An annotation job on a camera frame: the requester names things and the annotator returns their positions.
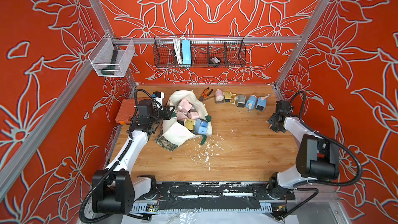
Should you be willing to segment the blue crank pencil sharpener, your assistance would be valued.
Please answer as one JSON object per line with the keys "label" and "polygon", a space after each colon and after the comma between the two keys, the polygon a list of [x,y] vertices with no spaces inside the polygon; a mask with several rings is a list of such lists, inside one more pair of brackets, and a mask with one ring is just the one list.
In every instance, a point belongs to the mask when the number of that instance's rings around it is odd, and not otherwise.
{"label": "blue crank pencil sharpener", "polygon": [[268,94],[266,96],[258,97],[255,109],[258,111],[264,111],[267,106],[267,99],[269,97],[270,97],[270,94]]}

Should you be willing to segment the cream tote bag green handles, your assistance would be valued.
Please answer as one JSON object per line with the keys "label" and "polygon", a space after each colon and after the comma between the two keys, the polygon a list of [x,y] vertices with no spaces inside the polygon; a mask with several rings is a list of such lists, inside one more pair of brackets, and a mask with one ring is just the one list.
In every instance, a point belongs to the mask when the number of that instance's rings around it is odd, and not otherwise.
{"label": "cream tote bag green handles", "polygon": [[184,124],[177,120],[178,110],[174,110],[174,115],[170,120],[164,120],[161,125],[160,133],[155,142],[168,151],[174,151],[186,141],[193,138],[202,138],[204,144],[207,137],[212,135],[211,117],[208,114],[205,105],[196,98],[193,91],[177,90],[171,94],[167,106],[177,107],[182,100],[187,100],[193,109],[199,114],[199,120],[207,122],[207,127],[202,133],[196,130],[189,130]]}

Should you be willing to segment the blue grey square sharpener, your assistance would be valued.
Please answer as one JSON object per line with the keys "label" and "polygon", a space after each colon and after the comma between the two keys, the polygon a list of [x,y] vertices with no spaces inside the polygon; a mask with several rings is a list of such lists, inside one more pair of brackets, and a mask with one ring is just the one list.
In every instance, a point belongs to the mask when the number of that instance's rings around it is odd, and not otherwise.
{"label": "blue grey square sharpener", "polygon": [[194,133],[197,135],[206,135],[209,127],[209,122],[197,119],[194,125]]}

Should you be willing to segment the grey clear pencil sharpener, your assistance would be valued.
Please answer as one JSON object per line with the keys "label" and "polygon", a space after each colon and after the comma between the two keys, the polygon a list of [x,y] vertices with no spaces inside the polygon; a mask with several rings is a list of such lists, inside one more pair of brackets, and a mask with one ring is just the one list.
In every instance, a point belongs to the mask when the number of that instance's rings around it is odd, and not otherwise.
{"label": "grey clear pencil sharpener", "polygon": [[245,108],[247,103],[247,97],[245,95],[237,95],[235,97],[235,105],[237,107]]}

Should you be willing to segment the yellow pencil sharpener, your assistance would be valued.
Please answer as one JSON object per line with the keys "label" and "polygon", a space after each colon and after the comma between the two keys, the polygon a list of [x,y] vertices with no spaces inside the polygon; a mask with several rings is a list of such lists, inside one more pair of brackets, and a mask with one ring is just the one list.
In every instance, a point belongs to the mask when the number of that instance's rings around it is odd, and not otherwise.
{"label": "yellow pencil sharpener", "polygon": [[233,93],[231,91],[224,91],[223,96],[224,96],[225,103],[235,104],[235,98],[237,96],[236,93]]}

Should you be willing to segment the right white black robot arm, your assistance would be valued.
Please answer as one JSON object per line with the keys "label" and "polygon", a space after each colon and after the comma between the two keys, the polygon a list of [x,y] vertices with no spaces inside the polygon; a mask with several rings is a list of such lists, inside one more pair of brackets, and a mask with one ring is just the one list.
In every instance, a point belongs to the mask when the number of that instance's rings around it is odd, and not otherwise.
{"label": "right white black robot arm", "polygon": [[292,114],[288,101],[277,101],[268,123],[274,132],[290,132],[298,146],[295,165],[274,173],[268,181],[268,194],[273,198],[292,190],[300,183],[335,180],[339,176],[339,147],[329,143]]}

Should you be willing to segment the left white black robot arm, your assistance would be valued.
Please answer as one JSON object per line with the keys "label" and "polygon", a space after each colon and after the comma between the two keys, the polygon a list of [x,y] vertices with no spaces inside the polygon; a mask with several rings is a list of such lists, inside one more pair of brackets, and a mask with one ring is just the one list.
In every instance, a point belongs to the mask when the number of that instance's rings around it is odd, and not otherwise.
{"label": "left white black robot arm", "polygon": [[127,215],[138,198],[157,195],[153,175],[132,179],[131,172],[140,152],[162,121],[172,119],[174,108],[164,106],[163,99],[161,93],[155,92],[151,98],[136,104],[122,149],[105,169],[94,173],[93,188],[88,198],[95,213]]}

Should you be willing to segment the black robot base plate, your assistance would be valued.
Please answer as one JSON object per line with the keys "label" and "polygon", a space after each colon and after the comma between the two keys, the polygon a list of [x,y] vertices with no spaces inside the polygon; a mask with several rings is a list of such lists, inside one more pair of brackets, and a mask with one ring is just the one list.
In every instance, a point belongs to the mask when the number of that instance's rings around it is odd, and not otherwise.
{"label": "black robot base plate", "polygon": [[266,182],[161,181],[151,200],[140,197],[134,214],[171,214],[185,211],[271,213],[295,201],[294,193],[272,199]]}

